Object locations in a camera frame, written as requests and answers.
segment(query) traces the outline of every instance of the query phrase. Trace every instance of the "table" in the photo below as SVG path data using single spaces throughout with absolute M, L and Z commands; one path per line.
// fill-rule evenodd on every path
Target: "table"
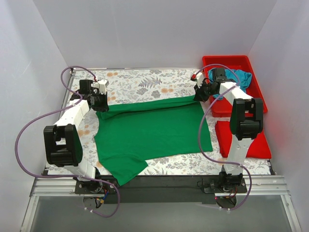
M 135 102 L 148 102 L 160 99 L 184 97 L 194 95 L 194 84 L 190 76 L 194 69 L 141 69 L 141 70 L 94 70 L 98 80 L 109 80 L 108 104 L 122 104 Z M 79 80 L 93 79 L 86 71 L 75 70 L 70 80 L 73 90 L 79 88 Z M 65 104 L 69 103 L 71 93 L 67 93 Z M 209 103 L 201 104 L 205 110 Z M 211 134 L 212 152 L 207 154 L 215 160 L 226 160 L 220 154 L 220 148 L 215 133 L 217 120 L 228 121 L 229 118 L 214 118 L 209 112 L 206 116 Z M 110 174 L 98 161 L 97 148 L 94 136 L 98 131 L 98 118 L 93 110 L 90 110 L 81 122 L 78 133 L 83 146 L 84 158 L 93 166 L 97 167 L 101 175 Z M 148 167 L 140 175 L 217 175 L 221 171 L 221 165 L 210 162 L 201 153 L 174 155 L 157 159 L 147 160 Z M 245 160 L 251 174 L 269 175 L 270 163 L 266 159 Z M 50 165 L 48 174 L 70 174 L 64 168 Z

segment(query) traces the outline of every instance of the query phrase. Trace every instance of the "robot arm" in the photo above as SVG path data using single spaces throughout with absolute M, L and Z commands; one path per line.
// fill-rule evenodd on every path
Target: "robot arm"
M 83 100 L 75 105 L 80 96 L 73 94 L 70 98 L 70 105 L 75 106 L 68 109 L 54 125 L 45 127 L 43 133 L 49 164 L 63 167 L 79 176 L 95 178 L 98 170 L 83 159 L 83 148 L 77 128 L 91 108 L 100 112 L 109 110 L 106 91 L 108 84 L 107 80 L 98 82 L 80 80 L 78 92 Z
M 236 86 L 234 80 L 227 79 L 224 68 L 213 69 L 212 76 L 212 83 L 206 83 L 202 73 L 191 78 L 197 82 L 194 87 L 195 101 L 205 102 L 209 96 L 222 94 Z M 224 97 L 233 106 L 230 119 L 233 138 L 227 161 L 243 164 L 251 143 L 263 129 L 263 101 L 260 98 L 251 97 L 238 86 L 226 93 Z M 224 164 L 221 174 L 223 182 L 237 185 L 242 179 L 242 168 L 233 164 Z

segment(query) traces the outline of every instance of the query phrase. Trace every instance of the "cable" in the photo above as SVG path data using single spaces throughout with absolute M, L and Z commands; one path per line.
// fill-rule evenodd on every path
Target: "cable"
M 79 104 L 79 103 L 82 101 L 82 99 L 83 99 L 82 95 L 79 94 L 79 93 L 77 93 L 77 92 L 75 92 L 75 91 L 73 91 L 73 90 L 71 90 L 71 89 L 64 83 L 64 81 L 63 81 L 63 74 L 64 74 L 64 72 L 65 72 L 66 70 L 73 69 L 73 68 L 81 68 L 81 69 L 84 69 L 84 70 L 86 70 L 87 72 L 89 72 L 90 74 L 93 75 L 95 81 L 97 81 L 97 79 L 96 79 L 96 76 L 93 74 L 93 72 L 91 72 L 90 70 L 88 70 L 88 69 L 86 69 L 86 68 L 84 68 L 84 67 L 82 67 L 82 66 L 68 66 L 67 68 L 65 68 L 65 69 L 61 72 L 60 79 L 61 79 L 61 83 L 63 84 L 63 86 L 64 86 L 69 92 L 71 92 L 71 93 L 73 93 L 73 94 L 77 94 L 77 95 L 80 97 L 80 99 L 79 99 L 79 100 L 76 102 L 76 104 L 75 104 L 75 105 L 77 105 L 77 104 Z M 41 119 L 41 118 L 44 118 L 44 117 L 47 117 L 47 116 L 50 116 L 50 115 L 59 113 L 59 112 L 61 112 L 61 111 L 70 109 L 70 108 L 74 107 L 75 105 L 70 105 L 70 106 L 67 106 L 67 107 L 65 107 L 65 108 L 62 108 L 62 109 L 59 109 L 59 110 L 55 110 L 55 111 L 52 111 L 52 112 L 50 112 L 50 113 L 44 114 L 44 115 L 42 115 L 42 116 L 39 116 L 39 117 L 37 117 L 37 118 L 31 120 L 29 123 L 27 123 L 27 124 L 21 129 L 21 131 L 18 133 L 18 135 L 17 135 L 17 137 L 16 137 L 16 140 L 15 140 L 15 146 L 14 146 L 15 157 L 16 157 L 16 160 L 17 160 L 17 163 L 18 163 L 19 167 L 20 167 L 25 173 L 27 173 L 28 175 L 31 175 L 31 176 L 33 176 L 33 177 L 35 177 L 35 178 L 44 178 L 44 179 L 53 179 L 53 178 L 61 178 L 61 177 L 77 177 L 77 178 L 80 177 L 80 176 L 78 176 L 78 175 L 48 175 L 48 176 L 45 176 L 45 175 L 37 175 L 37 174 L 31 173 L 30 171 L 28 171 L 28 170 L 24 167 L 24 165 L 23 165 L 22 162 L 20 161 L 19 154 L 18 154 L 18 142 L 19 142 L 19 139 L 20 139 L 21 135 L 23 134 L 23 132 L 25 131 L 25 129 L 26 129 L 28 126 L 30 126 L 32 123 L 38 121 L 38 120 Z M 95 210 L 92 210 L 92 209 L 89 209 L 89 208 L 85 207 L 85 209 L 87 209 L 87 210 L 89 210 L 89 211 L 91 211 L 91 212 L 93 212 L 93 213 L 95 213 L 95 214 L 97 214 L 97 215 L 99 215 L 99 216 L 101 216 L 101 217 L 104 217 L 104 218 L 110 218 L 111 216 L 113 216 L 113 215 L 117 212 L 117 210 L 118 210 L 118 208 L 119 208 L 119 205 L 120 205 L 120 193 L 119 193 L 118 188 L 117 188 L 113 183 L 110 183 L 110 182 L 105 181 L 105 180 L 93 179 L 93 178 L 89 178 L 89 177 L 86 177 L 86 176 L 83 176 L 83 179 L 102 182 L 102 183 L 104 183 L 104 184 L 108 184 L 108 185 L 111 185 L 111 186 L 114 187 L 114 189 L 115 189 L 115 191 L 116 191 L 116 193 L 117 193 L 118 201 L 117 201 L 117 206 L 116 206 L 115 210 L 114 210 L 110 215 L 104 215 L 104 214 L 101 214 L 101 213 L 99 213 L 99 212 L 97 212 L 97 211 L 95 211 Z
M 206 155 L 206 153 L 203 151 L 203 148 L 202 148 L 202 144 L 201 144 L 201 131 L 202 131 L 202 127 L 203 127 L 203 124 L 204 124 L 204 119 L 206 118 L 206 115 L 207 113 L 209 112 L 209 110 L 212 108 L 212 106 L 216 103 L 216 101 L 223 97 L 226 93 L 228 93 L 229 91 L 231 91 L 232 89 L 236 88 L 236 86 L 239 86 L 240 84 L 240 79 L 239 77 L 234 73 L 233 70 L 231 70 L 229 67 L 223 65 L 223 64 L 209 64 L 209 65 L 206 65 L 204 66 L 203 68 L 201 68 L 200 70 L 198 70 L 196 73 L 194 73 L 191 77 L 193 76 L 196 76 L 198 73 L 200 73 L 203 69 L 207 68 L 207 67 L 210 67 L 210 66 L 221 66 L 221 67 L 224 67 L 228 70 L 230 70 L 232 72 L 232 74 L 236 77 L 237 79 L 237 83 L 235 86 L 232 86 L 231 88 L 229 88 L 227 91 L 225 91 L 224 93 L 220 94 L 217 98 L 214 99 L 214 101 L 210 104 L 210 106 L 207 108 L 205 114 L 203 115 L 202 119 L 201 119 L 201 123 L 199 125 L 199 128 L 198 128 L 198 135 L 197 135 L 197 144 L 198 144 L 198 147 L 199 147 L 199 150 L 201 151 L 201 153 L 203 154 L 203 156 L 208 159 L 209 161 L 212 161 L 212 162 L 215 162 L 215 163 L 220 163 L 220 164 L 233 164 L 233 165 L 237 165 L 239 167 L 241 167 L 242 169 L 244 169 L 247 173 L 248 173 L 248 176 L 249 176 L 249 180 L 250 180 L 250 185 L 249 185 L 249 189 L 247 191 L 247 195 L 245 196 L 245 198 L 243 199 L 243 201 L 237 205 L 236 207 L 232 208 L 232 209 L 225 209 L 225 210 L 235 210 L 235 209 L 238 209 L 239 207 L 241 207 L 245 202 L 246 200 L 248 199 L 249 197 L 249 194 L 251 192 L 251 188 L 252 188 L 252 178 L 251 178 L 251 175 L 250 175 L 250 172 L 249 170 L 243 166 L 242 164 L 240 163 L 237 163 L 237 162 L 227 162 L 227 161 L 218 161 L 218 160 L 215 160 L 215 159 L 212 159 L 210 157 L 208 157 Z M 217 207 L 214 207 L 214 206 L 210 206 L 210 205 L 200 205 L 200 206 L 203 206 L 203 207 L 209 207 L 209 208 L 217 208 Z

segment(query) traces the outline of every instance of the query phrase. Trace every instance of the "gray floor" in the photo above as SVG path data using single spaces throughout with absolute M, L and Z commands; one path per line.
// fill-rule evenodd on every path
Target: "gray floor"
M 94 200 L 86 206 L 94 208 Z M 199 203 L 123 203 L 112 218 L 101 218 L 83 209 L 82 197 L 40 197 L 32 232 L 289 232 L 280 196 L 250 196 L 238 210 L 197 206 Z M 115 205 L 103 205 L 108 213 Z

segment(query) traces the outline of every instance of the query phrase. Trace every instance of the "red plastic basket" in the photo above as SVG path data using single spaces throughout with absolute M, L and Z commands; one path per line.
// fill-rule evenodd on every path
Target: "red plastic basket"
M 203 65 L 208 64 L 223 64 L 230 69 L 240 69 L 248 73 L 252 73 L 252 80 L 249 87 L 246 89 L 247 94 L 254 98 L 261 98 L 263 100 L 263 113 L 267 112 L 267 107 L 261 93 L 259 84 L 255 78 L 253 69 L 251 67 L 250 61 L 247 56 L 204 56 L 203 57 Z M 204 75 L 208 78 L 208 71 L 212 68 L 218 68 L 220 66 L 211 66 L 209 68 L 204 69 Z M 211 96 L 209 98 L 210 102 L 213 102 L 214 98 Z M 231 117 L 232 113 L 232 105 L 224 98 L 222 100 L 218 100 L 211 109 L 212 116 L 214 117 Z

